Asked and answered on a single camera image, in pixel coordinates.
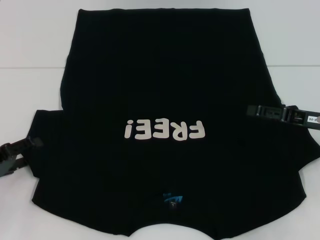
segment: white letter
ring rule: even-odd
[[[143,124],[142,126],[136,126],[137,131],[144,131],[144,134],[136,134],[134,136],[135,139],[138,140],[145,140],[145,139],[150,139],[151,138],[151,123],[150,120],[148,119],[143,119],[143,120],[137,120],[136,121],[138,124]]]
[[[170,125],[175,128],[172,134],[175,140],[177,141],[187,140],[188,128],[187,128],[187,124],[184,121],[181,122],[181,126],[179,126],[175,122],[172,122]]]
[[[191,130],[198,130],[198,132],[191,132],[189,134],[189,137],[191,139],[200,139],[204,138],[206,135],[204,125],[202,124],[202,121],[196,121],[196,126],[190,126]]]
[[[129,125],[125,126],[125,132],[124,132],[124,137],[125,137],[126,139],[130,138],[130,136],[131,136],[131,130],[132,130],[131,124],[133,124],[134,121],[128,120],[127,123],[128,123]]]
[[[160,118],[156,119],[155,122],[163,123],[154,125],[155,129],[160,129],[162,132],[154,132],[153,137],[157,139],[167,139],[169,137],[169,119]]]

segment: small logo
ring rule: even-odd
[[[172,196],[172,193],[163,194],[164,203],[168,203],[170,209],[176,210],[178,205],[181,204],[183,196]]]

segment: white surface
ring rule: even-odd
[[[64,67],[77,12],[250,8],[268,65],[320,65],[318,0],[1,0],[0,68]]]
[[[320,111],[320,67],[300,67],[320,65],[317,0],[0,0],[0,145],[24,138],[36,110],[61,109],[62,67],[80,8],[250,8],[266,62],[277,65],[269,67],[269,71],[283,103]],[[310,132],[320,143],[320,131]],[[300,174],[307,198],[297,209],[234,239],[319,240],[320,160],[303,168]],[[1,240],[128,239],[40,209],[31,202],[36,184],[37,179],[28,168],[0,179]],[[211,238],[191,228],[161,224],[140,229],[129,239]]]

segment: blue logo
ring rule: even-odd
[[[176,203],[181,203],[183,196],[171,196],[171,193],[164,193],[163,197],[166,198],[164,200],[165,203],[169,203],[171,201],[174,201]]]

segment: black garment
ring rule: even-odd
[[[23,154],[32,201],[106,233],[237,236],[296,208],[298,171],[320,157],[307,129],[246,116],[281,106],[248,9],[80,10],[61,101],[29,132],[45,146]]]

